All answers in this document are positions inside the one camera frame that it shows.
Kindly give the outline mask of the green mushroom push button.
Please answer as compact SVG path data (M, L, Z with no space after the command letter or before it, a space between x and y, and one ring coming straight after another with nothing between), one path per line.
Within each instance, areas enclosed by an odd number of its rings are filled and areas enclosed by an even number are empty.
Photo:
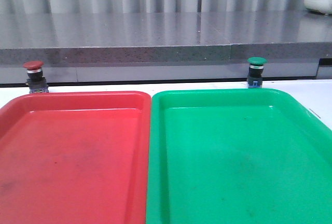
M248 88L261 88L262 87L262 73L264 65L267 60L262 57L250 57L248 58L248 76L247 87Z

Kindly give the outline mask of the red mushroom push button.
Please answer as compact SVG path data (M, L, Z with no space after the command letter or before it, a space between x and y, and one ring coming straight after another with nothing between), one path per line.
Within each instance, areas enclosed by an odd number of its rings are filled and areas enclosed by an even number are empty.
M48 85L43 74L43 61L28 61L23 64L27 72L26 84L29 87L29 93L48 93Z

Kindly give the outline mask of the green plastic tray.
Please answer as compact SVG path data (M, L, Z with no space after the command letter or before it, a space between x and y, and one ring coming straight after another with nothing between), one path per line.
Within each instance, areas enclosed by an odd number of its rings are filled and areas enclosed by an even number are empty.
M147 223L331 223L331 130L274 89L152 98Z

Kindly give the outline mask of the red plastic tray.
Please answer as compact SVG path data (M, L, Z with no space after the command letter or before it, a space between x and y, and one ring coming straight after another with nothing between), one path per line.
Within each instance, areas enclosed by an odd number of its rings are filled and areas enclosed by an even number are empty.
M1 108L1 223L144 223L151 98L36 93Z

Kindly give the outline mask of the grey stone counter slab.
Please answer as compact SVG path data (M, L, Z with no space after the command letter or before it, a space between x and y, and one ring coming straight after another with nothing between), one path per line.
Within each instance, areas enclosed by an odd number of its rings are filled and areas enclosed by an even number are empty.
M307 11L1 15L1 65L331 58L331 17Z

